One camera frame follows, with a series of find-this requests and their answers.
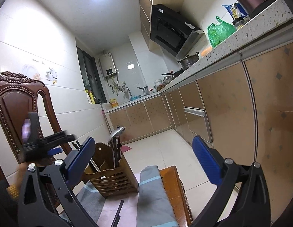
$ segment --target ceiling light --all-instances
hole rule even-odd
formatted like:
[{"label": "ceiling light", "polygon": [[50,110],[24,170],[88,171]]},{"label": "ceiling light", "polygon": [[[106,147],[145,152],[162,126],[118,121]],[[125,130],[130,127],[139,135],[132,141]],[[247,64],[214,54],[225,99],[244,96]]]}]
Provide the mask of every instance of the ceiling light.
[{"label": "ceiling light", "polygon": [[134,64],[130,64],[130,65],[128,65],[128,69],[130,70],[130,69],[133,69],[135,66],[134,66]]}]

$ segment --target carved chair back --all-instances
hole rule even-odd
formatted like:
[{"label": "carved chair back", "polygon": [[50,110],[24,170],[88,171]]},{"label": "carved chair back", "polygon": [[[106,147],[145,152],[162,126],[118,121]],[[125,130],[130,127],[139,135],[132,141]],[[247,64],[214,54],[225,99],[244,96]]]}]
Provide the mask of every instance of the carved chair back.
[{"label": "carved chair back", "polygon": [[[23,144],[22,125],[28,112],[38,112],[39,94],[43,98],[45,111],[54,133],[61,131],[50,93],[43,82],[30,79],[20,73],[0,73],[0,124],[18,163],[22,162],[20,158]],[[38,133],[42,138],[40,127]],[[68,143],[62,144],[61,148],[66,155],[72,150]]]}]

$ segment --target sink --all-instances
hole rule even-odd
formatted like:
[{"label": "sink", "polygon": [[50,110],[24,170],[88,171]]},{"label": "sink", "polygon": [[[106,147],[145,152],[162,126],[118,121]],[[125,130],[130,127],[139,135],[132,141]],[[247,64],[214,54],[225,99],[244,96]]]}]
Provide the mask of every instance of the sink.
[{"label": "sink", "polygon": [[140,97],[142,97],[142,96],[134,96],[134,97],[130,98],[129,101],[137,100],[137,99],[139,99]]}]

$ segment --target coffee cup decal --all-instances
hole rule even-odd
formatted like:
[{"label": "coffee cup decal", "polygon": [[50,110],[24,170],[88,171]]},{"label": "coffee cup decal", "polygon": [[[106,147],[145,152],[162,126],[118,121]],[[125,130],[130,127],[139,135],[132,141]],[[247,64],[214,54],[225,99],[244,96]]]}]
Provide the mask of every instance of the coffee cup decal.
[{"label": "coffee cup decal", "polygon": [[53,84],[57,83],[57,72],[54,68],[49,67],[49,71],[46,72],[46,79],[49,81],[53,81]]}]

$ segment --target tiled floor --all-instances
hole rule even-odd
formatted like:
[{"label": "tiled floor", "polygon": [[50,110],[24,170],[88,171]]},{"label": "tiled floor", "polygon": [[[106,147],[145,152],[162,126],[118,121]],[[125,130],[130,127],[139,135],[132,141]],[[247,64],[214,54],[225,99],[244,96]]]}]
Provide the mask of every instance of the tiled floor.
[{"label": "tiled floor", "polygon": [[[195,219],[216,190],[209,182],[189,144],[173,129],[127,144],[132,150],[124,153],[134,173],[146,166],[157,165],[159,170],[175,165],[183,182],[188,203]],[[220,220],[226,218],[237,198],[233,191]]]}]

